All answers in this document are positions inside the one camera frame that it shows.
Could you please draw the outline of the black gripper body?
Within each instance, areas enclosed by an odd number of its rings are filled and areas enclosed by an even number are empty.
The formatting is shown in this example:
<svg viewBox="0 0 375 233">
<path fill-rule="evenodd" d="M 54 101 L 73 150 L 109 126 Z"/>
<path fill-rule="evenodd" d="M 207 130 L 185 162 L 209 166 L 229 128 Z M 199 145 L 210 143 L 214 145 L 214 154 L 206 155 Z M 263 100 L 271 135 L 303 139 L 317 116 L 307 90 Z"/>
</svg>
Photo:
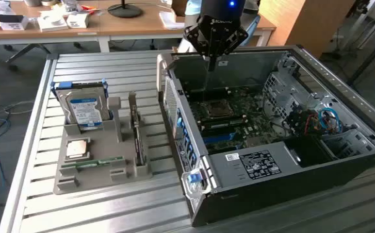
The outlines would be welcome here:
<svg viewBox="0 0 375 233">
<path fill-rule="evenodd" d="M 210 34 L 211 49 L 215 49 L 218 33 L 225 28 L 238 29 L 242 26 L 243 0 L 205 0 L 201 6 L 198 25 L 205 33 Z"/>
</svg>

